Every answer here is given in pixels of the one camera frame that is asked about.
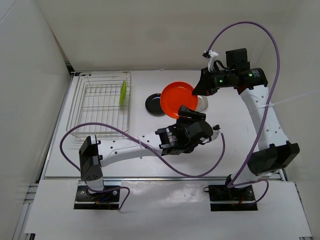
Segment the orange plate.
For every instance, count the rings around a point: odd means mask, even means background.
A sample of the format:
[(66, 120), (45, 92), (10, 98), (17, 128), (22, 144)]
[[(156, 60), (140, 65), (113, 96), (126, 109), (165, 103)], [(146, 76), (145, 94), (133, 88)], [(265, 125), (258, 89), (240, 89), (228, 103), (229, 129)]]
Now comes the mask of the orange plate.
[(168, 84), (160, 94), (160, 106), (170, 118), (178, 119), (181, 106), (195, 111), (198, 106), (197, 95), (192, 95), (194, 87), (184, 81), (175, 81)]

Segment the black plate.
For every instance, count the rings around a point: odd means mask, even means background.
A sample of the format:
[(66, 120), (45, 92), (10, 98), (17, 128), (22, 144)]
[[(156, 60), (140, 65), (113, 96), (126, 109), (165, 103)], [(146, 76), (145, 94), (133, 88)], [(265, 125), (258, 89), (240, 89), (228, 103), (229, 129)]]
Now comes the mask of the black plate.
[(160, 98), (160, 93), (154, 93), (145, 100), (145, 108), (153, 116), (160, 117), (165, 115), (161, 107)]

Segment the green plate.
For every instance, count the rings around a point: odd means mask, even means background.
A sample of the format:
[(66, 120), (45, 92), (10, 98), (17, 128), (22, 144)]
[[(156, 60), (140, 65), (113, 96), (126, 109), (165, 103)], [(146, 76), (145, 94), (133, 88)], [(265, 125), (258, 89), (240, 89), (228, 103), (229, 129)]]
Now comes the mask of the green plate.
[(126, 94), (127, 94), (127, 81), (123, 80), (121, 89), (120, 89), (119, 106), (122, 106), (124, 104)]

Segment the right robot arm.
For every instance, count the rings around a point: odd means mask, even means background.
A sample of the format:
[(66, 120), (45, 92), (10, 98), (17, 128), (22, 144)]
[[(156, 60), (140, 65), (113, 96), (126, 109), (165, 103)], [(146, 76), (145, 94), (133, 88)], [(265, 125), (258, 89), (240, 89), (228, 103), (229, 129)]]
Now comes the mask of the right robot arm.
[(248, 156), (240, 169), (229, 176), (224, 193), (230, 200), (238, 199), (243, 188), (266, 174), (286, 168), (300, 153), (297, 143), (291, 143), (284, 133), (271, 103), (272, 91), (261, 68), (252, 68), (247, 49), (226, 51), (226, 65), (218, 53), (209, 50), (203, 56), (209, 60), (201, 69), (194, 95), (212, 96), (222, 88), (234, 88), (245, 103), (256, 131)]

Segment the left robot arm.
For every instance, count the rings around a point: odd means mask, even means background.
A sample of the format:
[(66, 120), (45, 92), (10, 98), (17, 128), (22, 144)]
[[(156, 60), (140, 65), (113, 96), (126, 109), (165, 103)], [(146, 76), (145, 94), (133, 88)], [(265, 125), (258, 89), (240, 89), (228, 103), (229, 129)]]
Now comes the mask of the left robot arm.
[(189, 154), (219, 136), (220, 126), (210, 126), (204, 113), (186, 106), (178, 113), (175, 124), (134, 139), (98, 140), (96, 135), (88, 136), (79, 149), (80, 179), (89, 185), (87, 194), (93, 200), (103, 198), (103, 167), (134, 158)]

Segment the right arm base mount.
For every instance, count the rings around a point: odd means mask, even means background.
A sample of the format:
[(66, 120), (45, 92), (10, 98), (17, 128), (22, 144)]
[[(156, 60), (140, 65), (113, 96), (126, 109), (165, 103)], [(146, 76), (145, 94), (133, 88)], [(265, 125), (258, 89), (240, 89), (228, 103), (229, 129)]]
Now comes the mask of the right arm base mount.
[(227, 188), (226, 185), (208, 185), (203, 191), (209, 194), (211, 212), (257, 211), (253, 187)]

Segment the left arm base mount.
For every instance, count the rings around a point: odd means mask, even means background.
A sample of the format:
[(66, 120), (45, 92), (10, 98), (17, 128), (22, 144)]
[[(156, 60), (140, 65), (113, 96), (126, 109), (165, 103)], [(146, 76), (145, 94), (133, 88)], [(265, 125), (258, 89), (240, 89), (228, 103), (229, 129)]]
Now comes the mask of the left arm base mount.
[(120, 189), (105, 193), (89, 193), (85, 185), (79, 185), (75, 194), (75, 210), (118, 210)]

